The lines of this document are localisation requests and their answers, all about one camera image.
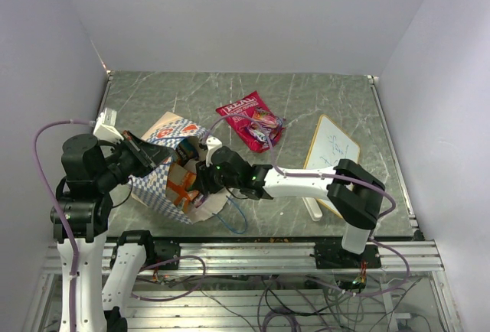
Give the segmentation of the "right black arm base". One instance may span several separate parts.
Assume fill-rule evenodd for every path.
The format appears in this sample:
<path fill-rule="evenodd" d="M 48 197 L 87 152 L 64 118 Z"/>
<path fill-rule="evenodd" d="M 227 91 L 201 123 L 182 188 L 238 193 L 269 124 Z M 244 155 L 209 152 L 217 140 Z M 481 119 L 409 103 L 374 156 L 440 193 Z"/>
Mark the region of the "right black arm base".
<path fill-rule="evenodd" d="M 381 256 L 377 246 L 366 245 L 364 251 L 356 255 L 343 249 L 341 240 L 337 238 L 317 242 L 309 256 L 315 260 L 317 269 L 361 269 L 362 266 L 367 269 L 379 269 L 381 267 Z"/>

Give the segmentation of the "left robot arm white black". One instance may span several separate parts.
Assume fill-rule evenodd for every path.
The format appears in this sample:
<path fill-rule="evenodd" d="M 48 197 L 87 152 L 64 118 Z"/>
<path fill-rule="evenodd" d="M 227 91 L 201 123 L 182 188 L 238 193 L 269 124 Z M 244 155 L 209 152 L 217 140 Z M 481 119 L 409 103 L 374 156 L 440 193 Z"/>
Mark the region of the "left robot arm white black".
<path fill-rule="evenodd" d="M 145 142 L 125 131 L 114 141 L 86 133 L 63 144 L 65 175 L 51 211 L 54 239 L 63 275 L 62 331 L 125 330 L 116 297 L 106 307 L 102 297 L 102 255 L 113 208 L 111 191 L 131 177 L 145 177 L 175 151 Z"/>

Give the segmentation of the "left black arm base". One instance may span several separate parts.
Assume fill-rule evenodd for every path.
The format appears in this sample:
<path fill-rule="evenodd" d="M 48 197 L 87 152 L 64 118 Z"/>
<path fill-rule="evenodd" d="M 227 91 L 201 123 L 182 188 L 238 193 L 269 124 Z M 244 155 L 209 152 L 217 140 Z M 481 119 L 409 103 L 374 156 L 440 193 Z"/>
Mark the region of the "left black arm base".
<path fill-rule="evenodd" d="M 123 245 L 135 243 L 145 249 L 145 262 L 142 267 L 154 265 L 170 259 L 176 259 L 181 255 L 181 247 L 173 240 L 155 238 L 149 230 L 127 230 L 117 239 L 113 248 L 109 266 L 112 269 L 116 258 L 122 255 L 119 250 Z"/>

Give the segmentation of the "purple snack packet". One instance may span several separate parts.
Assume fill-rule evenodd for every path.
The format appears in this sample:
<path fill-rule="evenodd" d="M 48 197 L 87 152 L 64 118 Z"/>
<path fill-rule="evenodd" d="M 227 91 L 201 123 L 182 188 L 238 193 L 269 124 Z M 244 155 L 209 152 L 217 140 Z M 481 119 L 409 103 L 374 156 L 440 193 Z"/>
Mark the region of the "purple snack packet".
<path fill-rule="evenodd" d="M 192 201 L 192 206 L 194 208 L 199 208 L 199 206 L 201 206 L 205 201 L 206 201 L 207 197 L 203 194 L 198 194 Z"/>

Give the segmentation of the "orange snack packet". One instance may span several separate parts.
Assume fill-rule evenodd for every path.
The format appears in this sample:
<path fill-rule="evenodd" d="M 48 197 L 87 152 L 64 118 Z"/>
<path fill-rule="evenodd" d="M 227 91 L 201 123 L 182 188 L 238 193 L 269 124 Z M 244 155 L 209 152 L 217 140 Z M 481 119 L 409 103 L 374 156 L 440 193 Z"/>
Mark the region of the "orange snack packet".
<path fill-rule="evenodd" d="M 193 206 L 191 201 L 200 193 L 194 189 L 196 175 L 178 164 L 172 164 L 165 189 L 166 197 L 184 213 Z"/>

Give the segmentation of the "small colourful candy packet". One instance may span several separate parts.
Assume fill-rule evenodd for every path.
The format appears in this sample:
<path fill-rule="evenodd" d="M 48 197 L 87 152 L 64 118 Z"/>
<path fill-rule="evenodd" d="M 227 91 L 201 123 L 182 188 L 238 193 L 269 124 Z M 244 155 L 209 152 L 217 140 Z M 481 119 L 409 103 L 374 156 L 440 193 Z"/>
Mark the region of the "small colourful candy packet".
<path fill-rule="evenodd" d="M 268 110 L 256 108 L 253 111 L 252 120 L 245 128 L 250 136 L 263 144 L 268 142 L 267 138 L 273 145 L 277 143 L 284 129 L 284 122 L 280 117 Z"/>

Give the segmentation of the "checkered paper bag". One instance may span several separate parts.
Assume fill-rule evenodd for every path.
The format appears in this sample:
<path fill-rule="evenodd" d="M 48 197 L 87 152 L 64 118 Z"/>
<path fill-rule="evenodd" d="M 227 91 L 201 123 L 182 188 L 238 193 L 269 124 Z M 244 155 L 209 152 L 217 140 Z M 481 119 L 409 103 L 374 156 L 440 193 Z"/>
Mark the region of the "checkered paper bag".
<path fill-rule="evenodd" d="M 191 185 L 197 182 L 196 165 L 205 159 L 205 150 L 199 147 L 205 132 L 205 128 L 191 120 L 166 112 L 142 139 L 164 148 L 172 148 L 175 155 L 166 159 L 149 175 L 134 177 L 132 197 L 170 220 L 190 225 L 214 217 L 232 233 L 241 235 L 248 230 L 248 222 L 239 230 L 220 215 L 227 203 L 243 214 L 230 191 L 204 194 L 202 190 L 191 189 Z"/>

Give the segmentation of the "pink snack bag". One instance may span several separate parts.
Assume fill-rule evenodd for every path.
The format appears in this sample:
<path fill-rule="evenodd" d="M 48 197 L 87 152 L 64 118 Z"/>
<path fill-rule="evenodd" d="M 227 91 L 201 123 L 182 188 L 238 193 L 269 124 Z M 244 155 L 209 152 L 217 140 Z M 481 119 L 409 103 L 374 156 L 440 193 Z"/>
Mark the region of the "pink snack bag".
<path fill-rule="evenodd" d="M 265 104 L 259 93 L 257 91 L 253 91 L 249 95 L 235 102 L 216 108 L 215 111 L 220 116 L 223 116 L 225 118 L 229 126 L 238 134 L 240 139 L 251 151 L 262 153 L 264 151 L 267 151 L 270 147 L 269 142 L 271 141 L 269 140 L 269 138 L 267 138 L 268 142 L 266 144 L 263 144 L 261 142 L 257 142 L 245 130 L 246 126 L 253 121 L 252 114 L 256 108 L 262 108 L 271 112 L 268 105 Z"/>

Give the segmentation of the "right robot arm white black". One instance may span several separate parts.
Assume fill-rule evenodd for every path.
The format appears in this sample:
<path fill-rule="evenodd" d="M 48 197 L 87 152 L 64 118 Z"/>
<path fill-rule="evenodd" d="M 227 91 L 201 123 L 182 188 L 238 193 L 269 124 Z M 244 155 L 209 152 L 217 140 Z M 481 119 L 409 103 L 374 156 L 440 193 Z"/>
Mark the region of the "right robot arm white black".
<path fill-rule="evenodd" d="M 271 164 L 249 164 L 235 151 L 220 147 L 196 164 L 196 175 L 191 188 L 205 196 L 228 188 L 251 200 L 280 197 L 327 200 L 346 222 L 337 256 L 349 268 L 364 259 L 385 194 L 381 181 L 347 158 L 329 168 L 285 169 Z"/>

